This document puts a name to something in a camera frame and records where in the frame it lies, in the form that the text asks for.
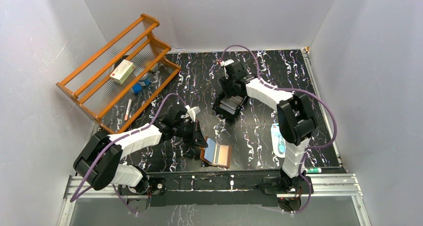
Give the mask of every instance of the blue cap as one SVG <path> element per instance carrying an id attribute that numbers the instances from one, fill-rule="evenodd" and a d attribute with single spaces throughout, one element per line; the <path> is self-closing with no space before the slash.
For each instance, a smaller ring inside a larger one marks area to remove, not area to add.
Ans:
<path id="1" fill-rule="evenodd" d="M 138 94 L 138 93 L 140 93 L 142 90 L 143 90 L 143 87 L 142 87 L 140 84 L 138 84 L 138 83 L 136 83 L 134 86 L 132 86 L 132 92 L 133 92 L 134 94 Z"/>

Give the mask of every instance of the white box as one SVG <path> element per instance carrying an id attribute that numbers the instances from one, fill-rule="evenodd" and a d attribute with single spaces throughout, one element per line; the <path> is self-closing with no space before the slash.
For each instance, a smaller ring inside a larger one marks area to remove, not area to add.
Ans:
<path id="1" fill-rule="evenodd" d="M 128 60 L 122 60 L 118 67 L 116 67 L 112 74 L 110 74 L 110 78 L 119 84 L 123 84 L 123 82 L 125 82 L 125 80 L 132 73 L 132 71 L 134 71 L 134 69 L 134 63 Z"/>

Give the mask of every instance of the orange wooden shelf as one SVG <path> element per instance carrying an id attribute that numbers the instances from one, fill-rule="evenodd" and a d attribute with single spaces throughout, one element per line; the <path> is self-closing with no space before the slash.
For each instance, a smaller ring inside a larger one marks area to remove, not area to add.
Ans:
<path id="1" fill-rule="evenodd" d="M 157 19 L 141 14 L 140 18 L 56 85 L 105 130 L 112 134 L 124 132 L 180 71 L 178 65 L 165 57 L 171 47 L 152 33 L 158 26 Z M 123 56 L 135 64 L 135 70 L 123 84 L 119 84 L 112 81 L 109 75 L 115 63 Z M 124 96 L 132 86 L 157 63 L 162 64 L 161 67 L 165 67 L 168 72 L 157 90 L 120 129 L 111 129 L 104 124 L 102 118 L 120 100 L 125 99 Z"/>

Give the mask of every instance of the white backdrop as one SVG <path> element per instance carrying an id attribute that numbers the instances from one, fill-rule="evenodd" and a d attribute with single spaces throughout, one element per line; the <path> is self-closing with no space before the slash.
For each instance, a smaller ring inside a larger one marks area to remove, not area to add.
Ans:
<path id="1" fill-rule="evenodd" d="M 105 43 L 84 0 L 0 0 L 1 225 L 57 225 L 93 123 L 55 83 Z"/>
<path id="2" fill-rule="evenodd" d="M 107 41 L 141 13 L 173 50 L 310 46 L 334 0 L 85 0 Z"/>
<path id="3" fill-rule="evenodd" d="M 423 1 L 335 0 L 311 49 L 373 225 L 421 225 Z"/>

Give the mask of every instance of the black platform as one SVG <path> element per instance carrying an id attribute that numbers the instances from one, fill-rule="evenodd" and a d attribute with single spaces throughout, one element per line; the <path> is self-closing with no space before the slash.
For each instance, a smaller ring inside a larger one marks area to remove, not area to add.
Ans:
<path id="1" fill-rule="evenodd" d="M 270 136 L 270 127 L 276 121 L 272 109 L 257 100 L 250 99 L 233 124 L 229 124 L 225 119 L 214 114 L 212 104 L 221 91 L 218 79 L 223 76 L 223 70 L 220 70 L 217 65 L 220 54 L 221 52 L 168 54 L 167 58 L 170 61 L 181 66 L 181 72 L 162 91 L 159 99 L 153 101 L 154 106 L 147 107 L 130 129 L 150 122 L 166 94 L 175 92 L 188 105 L 200 107 L 198 119 L 205 136 L 214 139 L 217 143 L 232 145 L 229 170 L 280 168 L 283 159 L 276 157 L 273 153 Z M 300 88 L 314 93 L 300 50 L 259 51 L 258 56 L 261 76 L 264 80 L 280 87 Z M 236 58 L 250 72 L 255 72 L 254 60 L 247 52 L 230 52 L 224 59 L 230 58 Z M 178 103 L 181 102 L 172 96 L 163 109 L 166 110 L 170 105 Z M 316 102 L 312 103 L 319 126 L 310 145 L 324 144 L 329 139 L 329 132 L 319 105 Z M 126 105 L 115 108 L 125 111 Z M 200 160 L 200 150 L 183 144 L 179 138 L 133 153 L 125 160 L 128 164 L 138 165 L 147 172 L 227 170 L 219 167 L 204 167 Z M 333 147 L 309 151 L 305 164 L 306 167 L 320 168 L 340 166 Z"/>

